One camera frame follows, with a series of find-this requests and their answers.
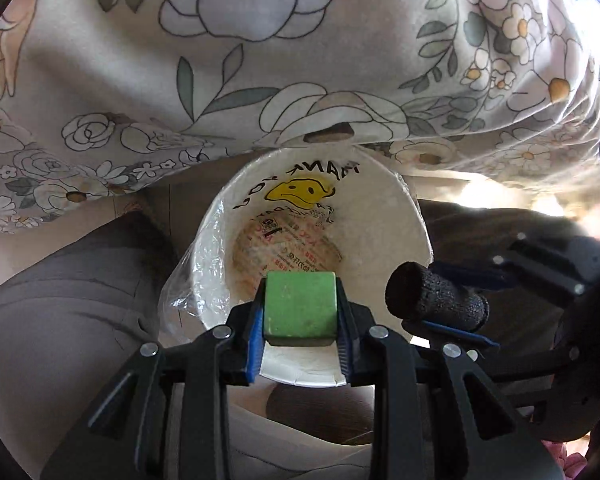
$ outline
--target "foam handle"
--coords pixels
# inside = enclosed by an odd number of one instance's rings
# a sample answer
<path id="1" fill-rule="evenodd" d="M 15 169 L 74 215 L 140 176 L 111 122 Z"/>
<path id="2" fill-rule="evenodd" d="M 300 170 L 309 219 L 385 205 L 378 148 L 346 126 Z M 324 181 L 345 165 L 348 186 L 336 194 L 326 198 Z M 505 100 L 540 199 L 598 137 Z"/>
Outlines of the foam handle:
<path id="1" fill-rule="evenodd" d="M 395 317 L 430 321 L 458 330 L 478 330 L 489 317 L 489 304 L 479 294 L 434 274 L 415 262 L 394 270 L 384 302 Z"/>

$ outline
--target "green cube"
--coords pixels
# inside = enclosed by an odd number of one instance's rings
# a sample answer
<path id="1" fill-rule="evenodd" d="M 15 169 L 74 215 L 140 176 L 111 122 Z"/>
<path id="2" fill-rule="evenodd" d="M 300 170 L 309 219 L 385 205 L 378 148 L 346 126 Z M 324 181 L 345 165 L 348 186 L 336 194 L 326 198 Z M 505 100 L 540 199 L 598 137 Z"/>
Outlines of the green cube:
<path id="1" fill-rule="evenodd" d="M 337 333 L 335 273 L 267 273 L 264 337 L 269 344 L 328 346 Z"/>

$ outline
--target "floral fabric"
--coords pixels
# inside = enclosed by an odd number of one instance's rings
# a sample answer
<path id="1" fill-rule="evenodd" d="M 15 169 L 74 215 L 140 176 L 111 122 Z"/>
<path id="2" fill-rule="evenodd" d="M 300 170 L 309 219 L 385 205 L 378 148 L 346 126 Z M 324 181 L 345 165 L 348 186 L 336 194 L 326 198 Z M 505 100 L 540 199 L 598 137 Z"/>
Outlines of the floral fabric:
<path id="1" fill-rule="evenodd" d="M 591 184 L 600 62 L 565 0 L 13 0 L 0 232 L 257 148 Z"/>

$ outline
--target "gray fabric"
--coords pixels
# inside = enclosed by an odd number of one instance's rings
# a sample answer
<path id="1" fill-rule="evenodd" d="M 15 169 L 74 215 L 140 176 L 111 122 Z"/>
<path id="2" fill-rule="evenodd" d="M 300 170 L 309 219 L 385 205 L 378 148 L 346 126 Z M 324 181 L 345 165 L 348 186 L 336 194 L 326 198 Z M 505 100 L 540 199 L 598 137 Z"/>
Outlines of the gray fabric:
<path id="1" fill-rule="evenodd" d="M 448 262 L 486 258 L 520 230 L 573 229 L 520 210 L 420 206 L 436 257 Z M 174 264 L 168 240 L 131 213 L 0 286 L 0 437 L 33 478 L 104 383 L 157 338 L 158 295 Z M 490 300 L 482 332 L 505 351 L 549 348 L 559 310 L 520 291 Z M 368 475 L 369 446 L 330 444 L 238 408 L 230 432 L 237 480 Z"/>
<path id="2" fill-rule="evenodd" d="M 139 344 L 174 265 L 139 213 L 63 248 L 0 286 L 0 437 L 34 478 Z"/>

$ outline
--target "white paper cup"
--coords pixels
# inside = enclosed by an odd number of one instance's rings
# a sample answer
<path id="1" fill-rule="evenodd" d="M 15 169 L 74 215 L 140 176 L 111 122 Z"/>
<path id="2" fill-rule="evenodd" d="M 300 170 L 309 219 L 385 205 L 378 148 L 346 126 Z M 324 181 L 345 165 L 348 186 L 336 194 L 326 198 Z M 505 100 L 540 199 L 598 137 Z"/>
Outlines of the white paper cup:
<path id="1" fill-rule="evenodd" d="M 225 266 L 232 264 L 234 241 L 256 215 L 277 206 L 293 206 L 265 197 L 280 183 L 299 177 L 326 180 L 336 190 L 320 204 L 333 208 L 333 223 L 327 224 L 325 234 L 342 253 L 338 276 L 347 297 L 368 306 L 377 323 L 404 335 L 400 320 L 384 305 L 384 288 L 401 263 L 431 263 L 429 237 L 403 179 L 354 146 L 320 145 L 270 152 L 245 166 L 222 188 L 206 212 L 192 247 L 190 272 L 196 310 L 192 314 L 211 328 L 224 323 L 230 308 L 240 303 L 226 282 Z M 182 330 L 186 336 L 187 323 Z M 260 373 L 299 386 L 345 383 L 335 345 L 290 348 L 267 344 Z"/>

